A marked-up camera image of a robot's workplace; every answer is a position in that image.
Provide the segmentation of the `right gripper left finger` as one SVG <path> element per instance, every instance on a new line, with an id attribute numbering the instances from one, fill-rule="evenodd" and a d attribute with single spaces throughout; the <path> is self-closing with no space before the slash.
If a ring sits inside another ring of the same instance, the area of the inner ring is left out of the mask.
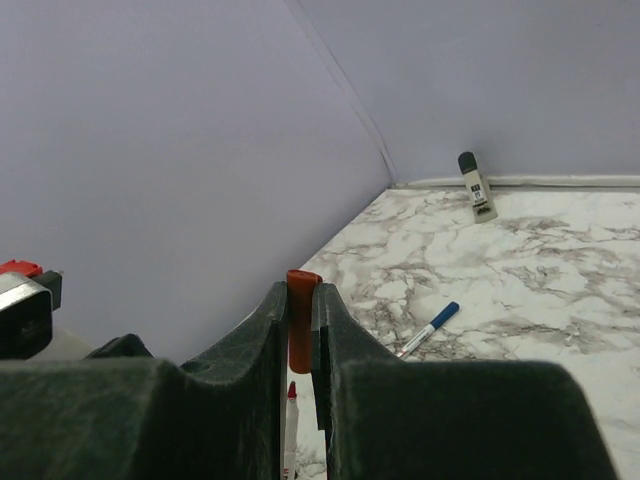
<path id="1" fill-rule="evenodd" d="M 182 365 L 152 357 L 1 366 L 5 479 L 277 479 L 287 288 Z"/>

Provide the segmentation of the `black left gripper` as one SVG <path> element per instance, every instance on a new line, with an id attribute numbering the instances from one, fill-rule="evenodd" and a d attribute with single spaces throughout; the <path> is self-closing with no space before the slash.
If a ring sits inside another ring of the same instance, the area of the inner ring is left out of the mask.
<path id="1" fill-rule="evenodd" d="M 152 358 L 153 354 L 147 349 L 141 338 L 133 333 L 113 338 L 103 346 L 93 350 L 86 359 L 109 358 Z"/>

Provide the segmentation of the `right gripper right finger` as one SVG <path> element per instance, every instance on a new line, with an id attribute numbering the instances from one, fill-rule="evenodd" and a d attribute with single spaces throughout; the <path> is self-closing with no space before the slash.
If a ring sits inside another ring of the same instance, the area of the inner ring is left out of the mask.
<path id="1" fill-rule="evenodd" d="M 312 380 L 331 479 L 613 479 L 587 399 L 538 361 L 408 362 L 323 283 Z"/>

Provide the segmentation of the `red marker pen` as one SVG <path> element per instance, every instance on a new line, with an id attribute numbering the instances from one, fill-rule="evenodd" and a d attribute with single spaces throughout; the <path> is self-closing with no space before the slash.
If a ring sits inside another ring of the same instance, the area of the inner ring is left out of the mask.
<path id="1" fill-rule="evenodd" d="M 291 381 L 288 387 L 286 402 L 283 480 L 293 480 L 296 478 L 298 421 L 299 408 L 297 403 L 296 382 Z"/>

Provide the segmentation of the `blue marker pen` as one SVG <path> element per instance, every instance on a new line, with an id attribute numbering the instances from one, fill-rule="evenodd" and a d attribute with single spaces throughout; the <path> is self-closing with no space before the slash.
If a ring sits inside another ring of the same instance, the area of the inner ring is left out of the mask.
<path id="1" fill-rule="evenodd" d="M 400 359 L 409 356 L 436 331 L 430 323 L 427 324 L 400 349 L 396 356 Z"/>

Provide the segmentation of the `brown pen cap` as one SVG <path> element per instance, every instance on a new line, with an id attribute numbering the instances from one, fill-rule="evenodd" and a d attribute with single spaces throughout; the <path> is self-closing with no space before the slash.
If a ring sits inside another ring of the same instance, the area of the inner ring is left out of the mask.
<path id="1" fill-rule="evenodd" d="M 312 300 L 320 275 L 304 270 L 289 270 L 286 276 L 289 305 L 289 367 L 297 374 L 311 371 Z"/>

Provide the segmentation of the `blue pen cap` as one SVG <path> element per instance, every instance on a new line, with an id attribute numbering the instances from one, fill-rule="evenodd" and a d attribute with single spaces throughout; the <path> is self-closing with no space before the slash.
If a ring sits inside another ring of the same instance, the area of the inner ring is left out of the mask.
<path id="1" fill-rule="evenodd" d="M 438 313 L 434 319 L 430 322 L 430 325 L 434 330 L 441 328 L 447 321 L 449 321 L 458 311 L 460 305 L 457 302 L 450 302 L 440 313 Z"/>

